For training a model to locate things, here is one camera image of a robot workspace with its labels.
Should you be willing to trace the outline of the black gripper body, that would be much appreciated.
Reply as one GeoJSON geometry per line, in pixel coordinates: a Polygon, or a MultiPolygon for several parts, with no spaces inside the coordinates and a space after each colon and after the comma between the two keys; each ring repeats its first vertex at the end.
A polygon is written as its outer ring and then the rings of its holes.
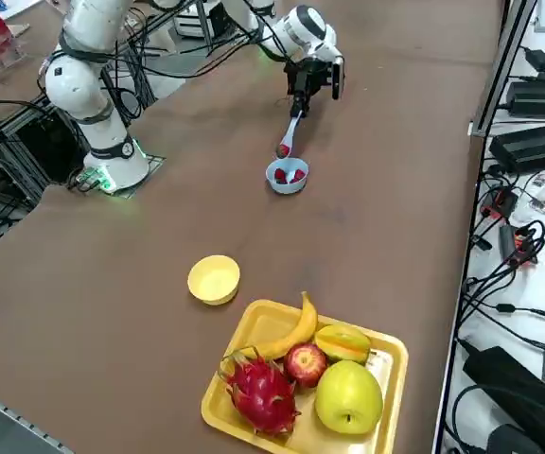
{"type": "Polygon", "coordinates": [[[287,62],[284,73],[287,76],[289,96],[296,94],[314,95],[322,86],[330,85],[330,62],[320,61],[314,58],[304,58],[298,62],[287,62]]]}

